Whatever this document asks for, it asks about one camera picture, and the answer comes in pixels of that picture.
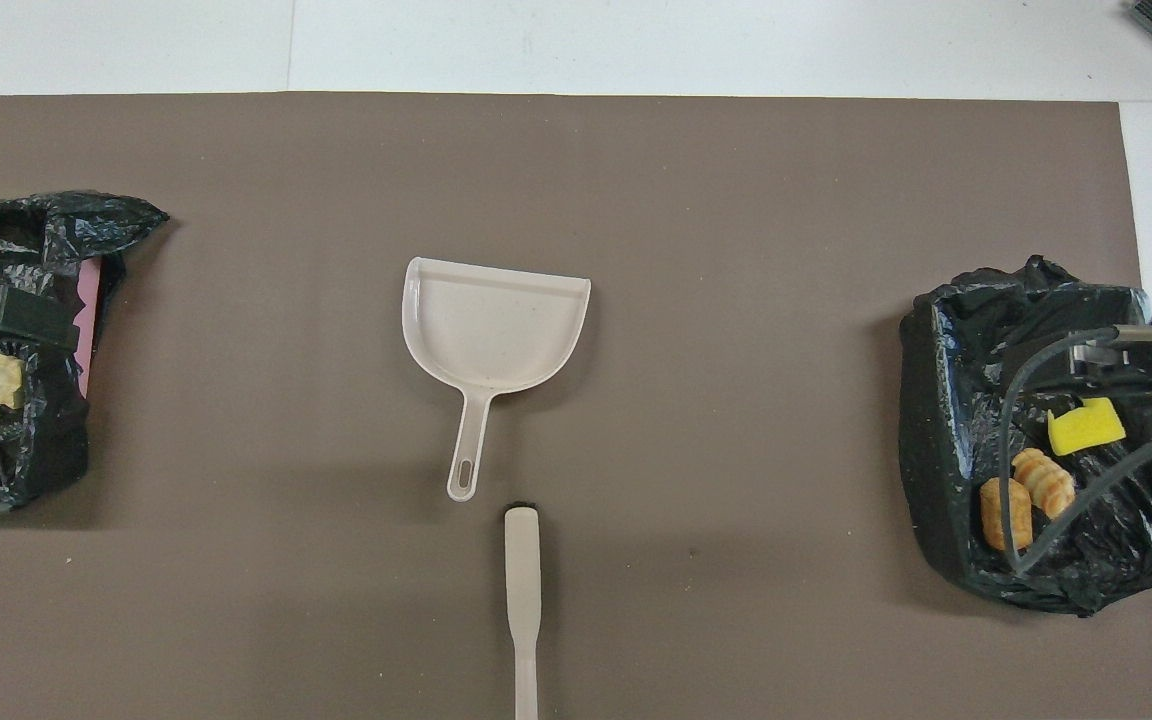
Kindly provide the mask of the notched yellow sponge piece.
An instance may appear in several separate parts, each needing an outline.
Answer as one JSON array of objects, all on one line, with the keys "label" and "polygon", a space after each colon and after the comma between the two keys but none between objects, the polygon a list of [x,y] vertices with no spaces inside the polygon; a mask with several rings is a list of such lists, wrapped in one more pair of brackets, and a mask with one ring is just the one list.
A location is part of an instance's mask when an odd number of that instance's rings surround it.
[{"label": "notched yellow sponge piece", "polygon": [[1049,447],[1056,456],[1126,439],[1126,425],[1111,397],[1087,397],[1082,406],[1061,415],[1047,411],[1046,425]]}]

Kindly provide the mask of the striped croissant toy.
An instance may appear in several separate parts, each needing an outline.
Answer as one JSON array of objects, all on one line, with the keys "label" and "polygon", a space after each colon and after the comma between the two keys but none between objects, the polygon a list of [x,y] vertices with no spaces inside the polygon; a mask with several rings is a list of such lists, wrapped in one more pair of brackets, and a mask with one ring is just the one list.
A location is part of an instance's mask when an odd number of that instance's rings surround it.
[{"label": "striped croissant toy", "polygon": [[1060,518],[1076,500],[1073,473],[1039,448],[1024,448],[1011,457],[1011,478],[1023,484],[1030,502],[1048,520]]}]

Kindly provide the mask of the brown bread roll toy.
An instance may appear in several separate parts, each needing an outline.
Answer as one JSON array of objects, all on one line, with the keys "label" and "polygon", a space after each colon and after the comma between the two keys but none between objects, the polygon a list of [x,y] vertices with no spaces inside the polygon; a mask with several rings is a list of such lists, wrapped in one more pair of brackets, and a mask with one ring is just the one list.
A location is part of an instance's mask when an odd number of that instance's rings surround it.
[{"label": "brown bread roll toy", "polygon": [[1009,497],[1009,515],[1002,507],[1000,479],[993,477],[982,484],[979,488],[982,535],[992,550],[1005,552],[1005,518],[1009,516],[1011,547],[1018,551],[1026,550],[1034,541],[1030,493],[1024,484],[1009,480],[1007,497]]}]

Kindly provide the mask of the beige plastic dustpan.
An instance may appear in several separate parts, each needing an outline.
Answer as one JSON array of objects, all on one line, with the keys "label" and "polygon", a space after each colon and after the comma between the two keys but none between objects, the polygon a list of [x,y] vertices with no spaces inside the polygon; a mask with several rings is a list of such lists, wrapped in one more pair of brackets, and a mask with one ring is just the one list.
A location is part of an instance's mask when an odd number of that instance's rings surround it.
[{"label": "beige plastic dustpan", "polygon": [[570,361],[593,296],[589,278],[414,258],[401,325],[416,364],[461,393],[445,492],[476,495],[495,397],[535,388]]}]

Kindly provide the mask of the beige hand brush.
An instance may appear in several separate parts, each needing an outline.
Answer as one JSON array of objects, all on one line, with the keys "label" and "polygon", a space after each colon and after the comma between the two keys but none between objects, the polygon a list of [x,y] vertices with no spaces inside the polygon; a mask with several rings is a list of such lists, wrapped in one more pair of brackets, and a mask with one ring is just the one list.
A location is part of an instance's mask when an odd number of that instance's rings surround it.
[{"label": "beige hand brush", "polygon": [[539,511],[516,503],[505,511],[506,611],[515,655],[515,720],[539,720],[538,641],[541,628]]}]

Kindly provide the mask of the left black trash bag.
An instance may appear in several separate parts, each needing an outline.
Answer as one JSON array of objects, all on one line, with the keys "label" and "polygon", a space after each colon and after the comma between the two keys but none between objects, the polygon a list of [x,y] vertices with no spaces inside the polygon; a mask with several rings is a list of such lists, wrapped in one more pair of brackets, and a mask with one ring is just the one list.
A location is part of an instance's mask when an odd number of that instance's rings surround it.
[{"label": "left black trash bag", "polygon": [[126,252],[168,214],[151,202],[94,191],[0,200],[0,283],[56,300],[79,346],[68,353],[0,333],[0,353],[26,363],[26,401],[0,406],[0,511],[65,488],[88,471],[88,364],[101,302],[123,281]]}]

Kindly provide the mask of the black bagged bin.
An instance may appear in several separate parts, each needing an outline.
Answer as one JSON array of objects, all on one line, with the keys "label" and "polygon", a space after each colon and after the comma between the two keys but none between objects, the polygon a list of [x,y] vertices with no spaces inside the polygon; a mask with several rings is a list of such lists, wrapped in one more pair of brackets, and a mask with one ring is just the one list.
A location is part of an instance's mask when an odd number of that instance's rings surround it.
[{"label": "black bagged bin", "polygon": [[1143,323],[1146,293],[1079,281],[1032,256],[916,296],[900,324],[899,464],[916,541],[947,582],[1020,609],[1087,617],[1152,588],[1152,461],[1079,514],[1023,577],[982,535],[998,470],[1005,351],[1058,333]]}]

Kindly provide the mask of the brown table mat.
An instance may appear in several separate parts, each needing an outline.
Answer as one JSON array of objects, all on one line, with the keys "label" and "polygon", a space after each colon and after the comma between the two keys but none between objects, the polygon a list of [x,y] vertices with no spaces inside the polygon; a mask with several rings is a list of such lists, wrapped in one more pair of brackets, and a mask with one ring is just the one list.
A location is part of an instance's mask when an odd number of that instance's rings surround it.
[{"label": "brown table mat", "polygon": [[[954,588],[896,445],[919,293],[1034,253],[1138,283],[1114,105],[0,97],[0,199],[56,190],[172,223],[111,304],[90,473],[0,516],[0,720],[511,720],[518,500],[543,717],[1152,717],[1152,591]],[[593,282],[463,503],[414,258]]]}]

